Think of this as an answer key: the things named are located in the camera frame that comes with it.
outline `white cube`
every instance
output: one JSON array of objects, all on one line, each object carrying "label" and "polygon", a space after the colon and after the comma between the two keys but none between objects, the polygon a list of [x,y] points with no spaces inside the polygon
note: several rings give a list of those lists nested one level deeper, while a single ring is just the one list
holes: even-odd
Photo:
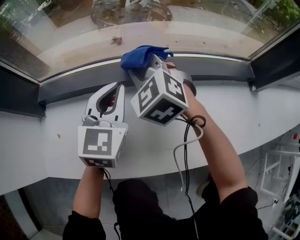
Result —
[{"label": "white cube", "polygon": [[165,126],[188,109],[183,79],[159,68],[131,99],[131,104],[139,118]]},{"label": "white cube", "polygon": [[78,156],[87,166],[116,167],[126,128],[78,127]]}]

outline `blue cloth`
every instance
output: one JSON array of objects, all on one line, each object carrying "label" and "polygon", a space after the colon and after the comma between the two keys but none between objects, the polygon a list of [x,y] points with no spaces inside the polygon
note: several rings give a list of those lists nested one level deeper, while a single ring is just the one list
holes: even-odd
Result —
[{"label": "blue cloth", "polygon": [[155,47],[155,46],[140,46],[131,52],[122,56],[121,67],[128,71],[129,68],[144,68],[148,65],[152,54],[166,60],[168,55],[173,57],[172,52],[164,52],[168,47]]}]

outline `black sleeve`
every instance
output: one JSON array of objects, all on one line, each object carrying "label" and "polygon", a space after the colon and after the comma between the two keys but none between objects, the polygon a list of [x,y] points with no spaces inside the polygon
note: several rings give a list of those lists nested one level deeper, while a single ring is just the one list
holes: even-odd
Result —
[{"label": "black sleeve", "polygon": [[72,211],[62,235],[63,240],[105,240],[106,234],[98,218],[88,218]]},{"label": "black sleeve", "polygon": [[257,193],[251,188],[240,189],[221,203],[224,231],[231,239],[268,239],[263,223],[258,218]]}]

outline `glass window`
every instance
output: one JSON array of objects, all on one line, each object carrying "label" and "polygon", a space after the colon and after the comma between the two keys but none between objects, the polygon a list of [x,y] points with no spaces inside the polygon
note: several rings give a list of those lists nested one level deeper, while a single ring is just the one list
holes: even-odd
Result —
[{"label": "glass window", "polygon": [[140,45],[247,59],[299,19],[293,0],[4,0],[0,57],[39,81]]}]

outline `black pants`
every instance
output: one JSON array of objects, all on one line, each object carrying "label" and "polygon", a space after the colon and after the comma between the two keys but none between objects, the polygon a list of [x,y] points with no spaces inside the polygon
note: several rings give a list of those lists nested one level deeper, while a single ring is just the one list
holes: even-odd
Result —
[{"label": "black pants", "polygon": [[[210,181],[202,197],[205,204],[196,212],[198,233],[215,222],[219,203],[216,185]],[[165,215],[158,205],[157,194],[141,180],[121,182],[113,196],[122,240],[128,239],[196,239],[194,219],[176,220]]]}]

